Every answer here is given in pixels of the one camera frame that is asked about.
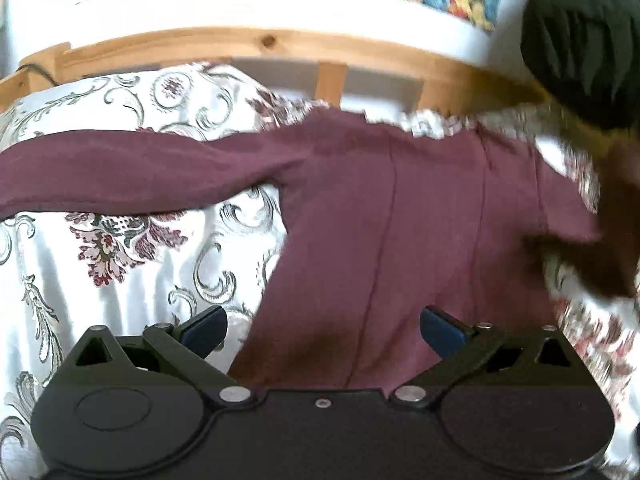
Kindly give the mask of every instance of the triangular hole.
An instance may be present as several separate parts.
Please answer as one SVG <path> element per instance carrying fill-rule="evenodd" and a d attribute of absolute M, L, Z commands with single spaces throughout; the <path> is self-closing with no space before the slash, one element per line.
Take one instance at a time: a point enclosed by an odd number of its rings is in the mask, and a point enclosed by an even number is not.
<path fill-rule="evenodd" d="M 542 347 L 542 352 L 538 357 L 541 365 L 569 367 L 571 363 L 564 355 L 564 351 L 557 339 L 548 339 Z"/>
<path fill-rule="evenodd" d="M 488 373 L 499 372 L 511 368 L 522 354 L 522 348 L 501 347 L 487 363 Z"/>
<path fill-rule="evenodd" d="M 94 338 L 84 347 L 76 361 L 77 366 L 90 366 L 111 361 L 111 355 L 100 338 Z"/>

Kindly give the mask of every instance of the dark green fabric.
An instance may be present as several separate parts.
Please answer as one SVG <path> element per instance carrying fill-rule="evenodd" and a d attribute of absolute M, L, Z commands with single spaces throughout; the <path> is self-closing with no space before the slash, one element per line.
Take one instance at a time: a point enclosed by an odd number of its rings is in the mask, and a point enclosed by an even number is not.
<path fill-rule="evenodd" d="M 640 101 L 640 0 L 529 0 L 521 51 L 561 104 L 604 129 L 627 128 Z"/>

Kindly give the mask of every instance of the white surface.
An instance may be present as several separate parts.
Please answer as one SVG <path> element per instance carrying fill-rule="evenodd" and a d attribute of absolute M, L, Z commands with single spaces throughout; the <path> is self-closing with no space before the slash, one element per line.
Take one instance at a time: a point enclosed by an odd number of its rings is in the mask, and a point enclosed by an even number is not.
<path fill-rule="evenodd" d="M 502 0 L 492 35 L 463 20 L 400 0 L 8 0 L 9 65 L 52 44 L 73 47 L 175 27 L 302 28 L 395 41 L 484 66 L 529 74 L 520 56 L 526 0 Z"/>

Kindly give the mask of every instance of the maroon fabric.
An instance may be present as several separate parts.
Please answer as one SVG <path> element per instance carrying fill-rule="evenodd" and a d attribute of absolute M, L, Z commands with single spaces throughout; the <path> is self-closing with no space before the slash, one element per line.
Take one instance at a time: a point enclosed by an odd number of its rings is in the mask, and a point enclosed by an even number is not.
<path fill-rule="evenodd" d="M 200 208 L 260 182 L 289 233 L 230 375 L 271 387 L 389 391 L 437 362 L 435 304 L 508 330 L 555 323 L 524 235 L 586 239 L 576 186 L 530 144 L 482 129 L 414 139 L 339 110 L 213 142 L 64 132 L 0 154 L 0 218 Z"/>
<path fill-rule="evenodd" d="M 596 168 L 602 237 L 585 243 L 547 234 L 533 237 L 531 245 L 538 254 L 555 253 L 574 266 L 590 292 L 605 298 L 635 298 L 640 258 L 640 142 L 617 140 Z"/>

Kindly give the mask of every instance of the metal screw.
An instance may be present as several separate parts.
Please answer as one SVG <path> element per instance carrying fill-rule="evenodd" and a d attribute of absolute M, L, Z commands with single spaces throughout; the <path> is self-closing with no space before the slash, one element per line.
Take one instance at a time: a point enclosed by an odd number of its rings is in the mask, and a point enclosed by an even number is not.
<path fill-rule="evenodd" d="M 318 399 L 316 400 L 316 408 L 329 408 L 331 406 L 331 401 L 329 399 Z"/>
<path fill-rule="evenodd" d="M 251 391 L 244 386 L 227 386 L 220 390 L 220 399 L 225 402 L 245 402 L 251 398 Z"/>
<path fill-rule="evenodd" d="M 427 396 L 427 392 L 420 386 L 400 386 L 396 390 L 396 398 L 404 402 L 419 402 Z"/>

